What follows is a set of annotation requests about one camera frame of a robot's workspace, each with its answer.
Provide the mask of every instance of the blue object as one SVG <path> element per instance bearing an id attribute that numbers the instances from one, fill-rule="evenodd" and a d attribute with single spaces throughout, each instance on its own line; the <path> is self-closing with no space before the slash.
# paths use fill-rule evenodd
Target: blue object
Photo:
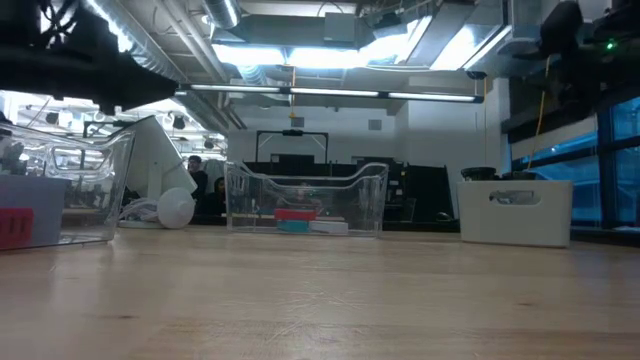
<path id="1" fill-rule="evenodd" d="M 278 229 L 291 233 L 308 233 L 309 222 L 301 220 L 279 220 Z"/>

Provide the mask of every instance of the table surface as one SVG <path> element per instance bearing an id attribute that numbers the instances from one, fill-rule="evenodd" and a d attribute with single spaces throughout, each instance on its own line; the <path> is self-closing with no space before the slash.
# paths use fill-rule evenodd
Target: table surface
<path id="1" fill-rule="evenodd" d="M 640 357 L 640 250 L 120 231 L 0 253 L 7 359 Z"/>

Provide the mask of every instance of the clear plastic bin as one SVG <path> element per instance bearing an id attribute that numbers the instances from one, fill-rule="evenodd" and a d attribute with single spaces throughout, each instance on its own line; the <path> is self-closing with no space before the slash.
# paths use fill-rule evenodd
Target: clear plastic bin
<path id="1" fill-rule="evenodd" d="M 372 163 L 350 177 L 255 174 L 225 166 L 227 227 L 232 231 L 376 237 L 389 168 Z"/>
<path id="2" fill-rule="evenodd" d="M 0 176 L 69 180 L 58 244 L 111 240 L 133 140 L 126 130 L 102 143 L 87 143 L 0 124 Z"/>

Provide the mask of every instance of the red object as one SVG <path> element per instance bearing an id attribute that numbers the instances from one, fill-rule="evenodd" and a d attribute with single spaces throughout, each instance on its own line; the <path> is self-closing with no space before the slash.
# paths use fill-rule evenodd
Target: red object
<path id="1" fill-rule="evenodd" d="M 276 209 L 274 216 L 276 220 L 314 221 L 316 212 L 314 210 Z"/>
<path id="2" fill-rule="evenodd" d="M 31 240 L 33 209 L 0 209 L 0 249 L 22 247 Z"/>

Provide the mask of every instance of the white storage bin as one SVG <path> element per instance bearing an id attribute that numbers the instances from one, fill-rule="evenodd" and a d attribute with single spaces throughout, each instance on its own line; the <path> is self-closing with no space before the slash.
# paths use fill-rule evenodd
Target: white storage bin
<path id="1" fill-rule="evenodd" d="M 568 247 L 572 197 L 570 181 L 460 182 L 462 240 Z"/>

